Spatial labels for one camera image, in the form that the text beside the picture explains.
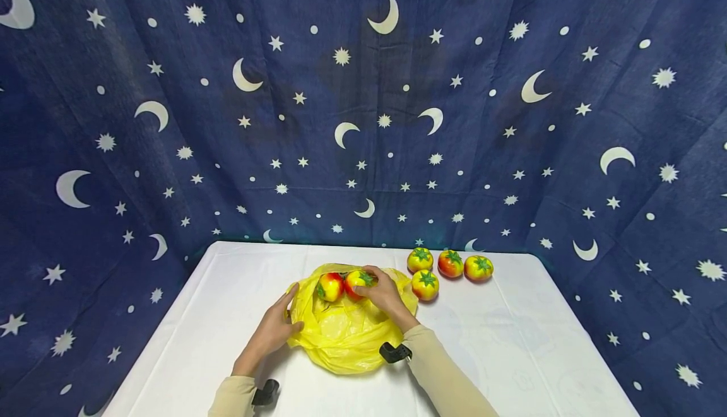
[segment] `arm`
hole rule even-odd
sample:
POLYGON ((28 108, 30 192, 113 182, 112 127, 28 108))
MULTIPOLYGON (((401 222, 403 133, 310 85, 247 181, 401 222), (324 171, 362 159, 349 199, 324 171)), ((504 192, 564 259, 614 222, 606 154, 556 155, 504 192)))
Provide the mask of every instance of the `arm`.
POLYGON ((356 287, 354 292, 369 297, 405 334, 403 344, 411 350, 411 372, 429 395, 439 415, 497 417, 482 392, 447 355, 434 331, 422 326, 407 310, 392 279, 378 267, 367 266, 364 269, 377 276, 378 285, 373 288, 356 287))
POLYGON ((252 398, 257 391, 254 374, 265 356, 280 349, 287 339, 300 332, 302 322, 290 324, 285 311, 298 291, 298 284, 282 294, 265 312, 263 320, 235 360, 232 373, 223 380, 207 417, 252 417, 252 398))

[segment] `plastic bag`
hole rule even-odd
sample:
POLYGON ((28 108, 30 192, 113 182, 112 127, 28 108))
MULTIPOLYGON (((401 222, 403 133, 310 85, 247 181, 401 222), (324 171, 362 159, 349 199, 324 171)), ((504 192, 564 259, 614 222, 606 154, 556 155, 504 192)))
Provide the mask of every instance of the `plastic bag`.
MULTIPOLYGON (((292 322, 305 326, 288 340, 291 347, 302 346, 309 358, 335 374, 360 374, 376 370, 384 363, 379 347, 388 341, 398 346, 403 340, 399 328, 368 298, 358 302, 348 297, 325 302, 317 297, 317 280, 325 273, 349 273, 360 269, 343 264, 324 264, 301 280, 290 308, 292 322)), ((395 269, 383 269, 394 280, 406 308, 414 315, 416 296, 411 279, 395 269)))

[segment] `white table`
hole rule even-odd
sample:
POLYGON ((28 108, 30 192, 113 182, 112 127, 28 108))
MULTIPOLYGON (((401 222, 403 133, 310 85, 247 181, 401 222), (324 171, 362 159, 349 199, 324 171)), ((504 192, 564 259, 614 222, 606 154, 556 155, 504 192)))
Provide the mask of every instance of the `white table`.
MULTIPOLYGON (((432 251, 435 258, 439 253, 432 251)), ((206 416, 217 386, 288 284, 327 262, 406 271, 407 255, 398 249, 215 243, 104 417, 206 416)), ((475 285, 440 278, 440 297, 421 305, 417 317, 501 417, 637 416, 540 261, 527 254, 486 255, 493 279, 475 285)), ((263 370, 262 382, 278 380, 281 393, 276 407, 259 408, 261 416, 437 415, 405 361, 343 377, 317 367, 297 348, 281 350, 263 370)))

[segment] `yellow-red tomato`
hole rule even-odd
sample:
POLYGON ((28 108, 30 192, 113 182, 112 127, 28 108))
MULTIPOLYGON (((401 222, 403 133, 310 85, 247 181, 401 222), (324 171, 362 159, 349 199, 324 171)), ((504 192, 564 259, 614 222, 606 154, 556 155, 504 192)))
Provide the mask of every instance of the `yellow-red tomato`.
POLYGON ((322 274, 316 286, 317 294, 326 302, 335 302, 343 296, 343 277, 338 273, 322 274))
POLYGON ((420 300, 430 301, 439 294, 439 279, 431 270, 419 270, 411 277, 411 290, 420 300))
POLYGON ((437 262, 439 273, 447 278, 458 278, 462 275, 464 264, 458 252, 454 250, 445 250, 439 255, 437 262))
POLYGON ((406 258, 406 268, 411 273, 419 272, 419 270, 431 270, 433 264, 434 256, 428 249, 422 247, 413 249, 406 258))
POLYGON ((343 282, 343 287, 348 294, 348 297, 355 301, 362 298, 359 294, 353 292, 354 286, 365 286, 371 288, 374 285, 374 277, 366 273, 363 269, 354 270, 346 275, 346 279, 343 282))
POLYGON ((485 256, 474 255, 464 261, 464 275, 472 281, 485 281, 494 271, 492 261, 485 256))

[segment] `blue backdrop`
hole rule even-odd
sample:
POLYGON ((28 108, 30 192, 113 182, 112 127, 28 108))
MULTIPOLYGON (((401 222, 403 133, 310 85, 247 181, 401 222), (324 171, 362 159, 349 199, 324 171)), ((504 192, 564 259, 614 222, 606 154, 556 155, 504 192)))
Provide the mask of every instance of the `blue backdrop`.
POLYGON ((0 414, 92 414, 215 240, 528 251, 727 407, 727 0, 0 0, 0 414))

